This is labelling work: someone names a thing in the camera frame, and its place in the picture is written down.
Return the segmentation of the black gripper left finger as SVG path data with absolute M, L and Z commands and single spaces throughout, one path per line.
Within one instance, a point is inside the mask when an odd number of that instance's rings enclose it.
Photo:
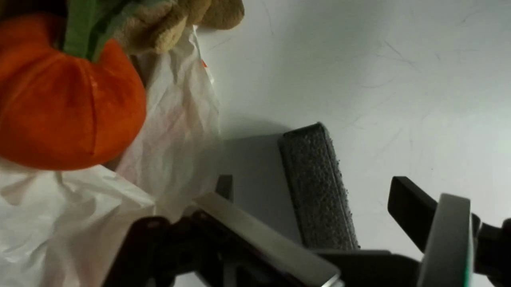
M 332 263 L 281 236 L 220 195 L 204 195 L 195 201 L 195 206 L 303 287 L 342 287 L 340 271 Z

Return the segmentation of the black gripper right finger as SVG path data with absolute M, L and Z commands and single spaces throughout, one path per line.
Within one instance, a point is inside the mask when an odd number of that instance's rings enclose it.
M 471 287 L 473 220 L 466 198 L 442 195 L 426 241 L 417 287 Z

